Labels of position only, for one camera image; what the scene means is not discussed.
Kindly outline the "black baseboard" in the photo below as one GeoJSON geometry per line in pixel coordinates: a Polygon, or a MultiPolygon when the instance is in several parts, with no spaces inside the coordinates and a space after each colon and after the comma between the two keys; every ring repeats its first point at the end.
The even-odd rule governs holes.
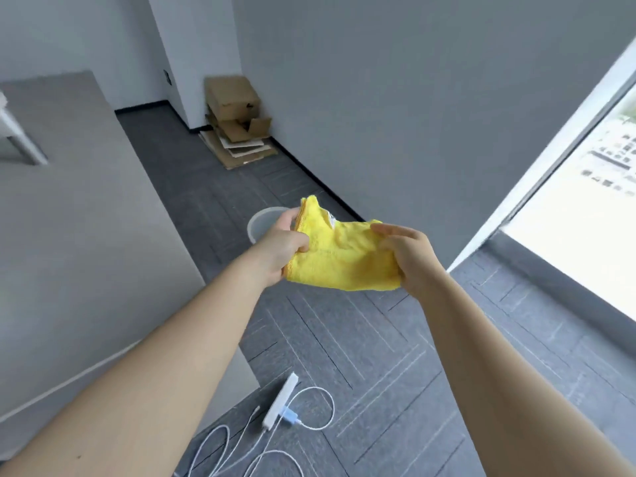
{"type": "MultiPolygon", "coordinates": [[[[124,107],[121,109],[115,109],[114,112],[116,116],[121,116],[122,114],[129,114],[141,111],[152,110],[159,107],[168,107],[173,112],[174,116],[181,122],[181,125],[185,127],[185,129],[190,134],[199,134],[200,132],[212,130],[213,126],[208,124],[205,126],[200,126],[196,128],[189,128],[185,123],[183,118],[179,115],[179,113],[174,109],[172,104],[168,100],[159,100],[156,102],[143,103],[139,105],[133,105],[130,107],[124,107]]],[[[302,170],[307,177],[311,178],[314,183],[316,183],[324,192],[326,192],[341,208],[346,210],[349,215],[354,217],[355,221],[362,222],[364,218],[360,216],[351,206],[349,206],[343,199],[341,199],[336,192],[334,192],[327,184],[325,184],[318,176],[312,173],[303,163],[301,163],[298,158],[296,158],[282,143],[280,143],[275,137],[269,137],[274,144],[274,146],[285,154],[300,170],[302,170]]]]}

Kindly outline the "person's left hand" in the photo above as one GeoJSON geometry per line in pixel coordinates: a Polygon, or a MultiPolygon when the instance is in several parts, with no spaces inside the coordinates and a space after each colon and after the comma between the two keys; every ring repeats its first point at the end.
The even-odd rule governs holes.
{"type": "Polygon", "coordinates": [[[255,277],[264,288],[280,282],[293,257],[290,254],[290,232],[295,229],[300,208],[288,208],[277,222],[248,250],[255,277]]]}

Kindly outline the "glass window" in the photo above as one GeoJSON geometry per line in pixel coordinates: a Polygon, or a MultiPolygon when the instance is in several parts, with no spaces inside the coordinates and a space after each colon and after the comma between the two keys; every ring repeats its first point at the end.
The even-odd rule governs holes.
{"type": "Polygon", "coordinates": [[[636,320],[636,81],[503,232],[636,320]]]}

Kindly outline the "yellow microfibre cloth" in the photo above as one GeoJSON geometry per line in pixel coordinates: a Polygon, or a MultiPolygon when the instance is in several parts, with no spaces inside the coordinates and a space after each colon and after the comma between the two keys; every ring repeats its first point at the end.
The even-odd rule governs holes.
{"type": "Polygon", "coordinates": [[[378,220],[336,220],[316,196],[301,200],[294,230],[309,238],[284,268],[287,280],[342,291],[392,291],[400,287],[400,270],[393,254],[379,248],[382,235],[371,229],[378,220]]]}

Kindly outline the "translucent plastic bucket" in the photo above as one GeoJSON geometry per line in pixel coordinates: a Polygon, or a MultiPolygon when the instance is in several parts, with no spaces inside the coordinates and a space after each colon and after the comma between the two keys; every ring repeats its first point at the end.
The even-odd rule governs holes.
{"type": "Polygon", "coordinates": [[[277,222],[279,217],[288,210],[287,207],[268,207],[255,213],[248,221],[246,232],[252,245],[277,222]]]}

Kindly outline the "white window frame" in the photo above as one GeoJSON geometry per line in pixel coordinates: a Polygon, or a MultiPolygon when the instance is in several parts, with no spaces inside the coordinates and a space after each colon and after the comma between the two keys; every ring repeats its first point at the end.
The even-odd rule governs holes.
{"type": "Polygon", "coordinates": [[[447,268],[452,272],[516,215],[636,84],[636,37],[447,268]]]}

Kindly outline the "open brown cardboard box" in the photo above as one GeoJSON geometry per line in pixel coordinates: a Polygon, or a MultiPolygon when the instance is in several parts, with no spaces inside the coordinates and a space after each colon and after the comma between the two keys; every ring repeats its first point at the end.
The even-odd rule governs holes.
{"type": "Polygon", "coordinates": [[[205,115],[218,136],[231,143],[264,139],[270,136],[271,118],[253,118],[246,122],[238,120],[218,121],[211,112],[205,115]]]}

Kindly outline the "person's left forearm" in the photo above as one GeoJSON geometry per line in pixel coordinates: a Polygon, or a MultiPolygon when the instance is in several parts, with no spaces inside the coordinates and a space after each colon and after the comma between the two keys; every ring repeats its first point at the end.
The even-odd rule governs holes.
{"type": "Polygon", "coordinates": [[[0,477],[169,477],[264,289],[247,251],[78,394],[0,477]]]}

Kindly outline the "person's right forearm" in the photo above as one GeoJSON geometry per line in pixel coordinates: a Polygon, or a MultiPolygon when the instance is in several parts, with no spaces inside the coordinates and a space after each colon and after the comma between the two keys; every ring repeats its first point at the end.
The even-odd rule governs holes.
{"type": "Polygon", "coordinates": [[[404,272],[488,477],[636,477],[636,466],[444,270],[404,272]]]}

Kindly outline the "person's right hand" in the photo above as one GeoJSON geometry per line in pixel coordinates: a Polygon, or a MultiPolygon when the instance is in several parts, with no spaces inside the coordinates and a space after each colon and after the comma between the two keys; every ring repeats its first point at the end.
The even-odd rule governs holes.
{"type": "Polygon", "coordinates": [[[381,236],[401,237],[401,250],[393,254],[401,272],[402,286],[416,299],[431,292],[434,282],[446,273],[428,237],[412,228],[393,224],[373,223],[371,229],[381,236]]]}

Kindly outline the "white power strip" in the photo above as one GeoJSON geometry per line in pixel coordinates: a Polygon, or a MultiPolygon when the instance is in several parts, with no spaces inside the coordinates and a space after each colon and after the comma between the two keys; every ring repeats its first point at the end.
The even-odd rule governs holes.
{"type": "Polygon", "coordinates": [[[294,372],[291,372],[290,375],[286,378],[286,381],[282,385],[281,390],[276,395],[273,403],[270,405],[264,419],[262,420],[262,428],[266,432],[271,431],[279,418],[285,415],[285,413],[288,413],[288,402],[291,399],[292,392],[298,384],[298,381],[298,375],[296,375],[296,373],[294,372]]]}

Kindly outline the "closed brown cardboard box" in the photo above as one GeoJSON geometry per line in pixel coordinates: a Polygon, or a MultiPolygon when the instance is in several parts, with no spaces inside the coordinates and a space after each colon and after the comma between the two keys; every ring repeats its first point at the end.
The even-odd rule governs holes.
{"type": "Polygon", "coordinates": [[[261,100],[244,76],[206,77],[205,100],[218,121],[246,122],[259,116],[261,100]]]}

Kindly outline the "grey table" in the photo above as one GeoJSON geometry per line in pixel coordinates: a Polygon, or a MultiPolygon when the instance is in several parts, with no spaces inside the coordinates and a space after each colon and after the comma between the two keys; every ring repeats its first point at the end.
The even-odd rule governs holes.
{"type": "Polygon", "coordinates": [[[0,143],[0,462],[216,276],[91,71],[0,82],[47,156],[0,143]]]}

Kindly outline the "flattened cardboard sheets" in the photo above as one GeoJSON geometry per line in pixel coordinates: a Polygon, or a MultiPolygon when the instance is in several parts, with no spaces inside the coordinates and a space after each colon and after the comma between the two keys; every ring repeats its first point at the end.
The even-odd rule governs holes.
{"type": "Polygon", "coordinates": [[[217,160],[227,170],[242,167],[278,154],[269,143],[262,140],[232,143],[214,130],[201,131],[199,137],[217,160]]]}

